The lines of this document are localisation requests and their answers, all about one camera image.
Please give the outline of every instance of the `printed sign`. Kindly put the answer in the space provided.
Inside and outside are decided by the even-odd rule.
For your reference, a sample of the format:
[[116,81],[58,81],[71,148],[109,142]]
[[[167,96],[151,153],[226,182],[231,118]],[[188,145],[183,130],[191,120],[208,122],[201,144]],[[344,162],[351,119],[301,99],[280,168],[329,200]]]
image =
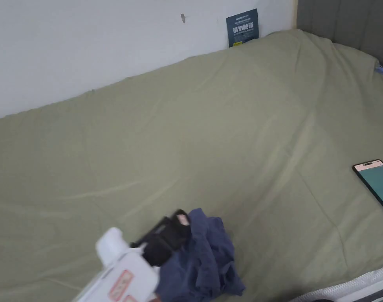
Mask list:
[[114,302],[118,302],[124,295],[133,277],[134,275],[129,270],[124,270],[109,291],[109,298]]
[[226,18],[229,47],[258,39],[257,9]]

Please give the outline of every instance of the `blue cloth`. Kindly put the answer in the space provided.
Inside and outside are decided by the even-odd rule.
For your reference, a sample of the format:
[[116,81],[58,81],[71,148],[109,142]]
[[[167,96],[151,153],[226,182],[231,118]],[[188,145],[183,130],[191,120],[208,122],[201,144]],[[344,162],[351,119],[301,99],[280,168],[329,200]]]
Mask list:
[[222,219],[197,208],[190,212],[191,238],[160,270],[156,292],[163,302],[210,301],[245,289],[235,268],[235,248]]

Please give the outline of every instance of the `sticker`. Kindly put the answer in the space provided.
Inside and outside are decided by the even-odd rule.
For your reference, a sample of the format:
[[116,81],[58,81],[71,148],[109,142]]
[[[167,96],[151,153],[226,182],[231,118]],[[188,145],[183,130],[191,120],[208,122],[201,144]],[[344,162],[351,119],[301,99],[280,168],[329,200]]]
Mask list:
[[114,302],[118,302],[124,295],[133,277],[134,275],[129,270],[123,271],[109,291],[109,298]]
[[182,225],[190,225],[189,221],[187,220],[186,216],[185,215],[177,215],[177,219],[179,219],[179,222],[182,224]]
[[123,302],[137,302],[137,300],[133,296],[128,295],[126,298],[124,298]]
[[229,47],[240,45],[253,39],[258,39],[257,9],[227,17],[226,27]]

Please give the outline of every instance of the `bed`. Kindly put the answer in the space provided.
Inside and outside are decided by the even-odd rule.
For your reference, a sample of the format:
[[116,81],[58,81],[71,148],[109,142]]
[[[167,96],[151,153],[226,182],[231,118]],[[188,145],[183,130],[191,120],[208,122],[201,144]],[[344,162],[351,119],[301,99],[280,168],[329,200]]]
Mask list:
[[294,29],[0,119],[0,301],[73,299],[109,227],[135,240],[177,208],[224,221],[247,289],[222,300],[383,267],[383,208],[351,170],[383,160],[377,65]]

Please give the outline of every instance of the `gray fabric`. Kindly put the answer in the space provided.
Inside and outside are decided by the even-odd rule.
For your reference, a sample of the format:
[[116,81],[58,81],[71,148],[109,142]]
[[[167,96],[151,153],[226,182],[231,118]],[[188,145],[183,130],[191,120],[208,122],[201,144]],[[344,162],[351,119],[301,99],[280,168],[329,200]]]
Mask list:
[[299,0],[297,28],[371,54],[383,65],[383,0]]
[[383,289],[375,293],[372,293],[371,295],[363,297],[361,299],[357,299],[354,302],[374,302],[376,300],[378,300],[378,302],[383,302],[383,299],[381,299],[382,297],[383,297]]
[[383,208],[351,169],[383,161],[375,64],[291,30],[0,119],[0,302],[69,301],[103,232],[132,241],[176,208],[234,243],[246,290],[219,299],[383,267]]

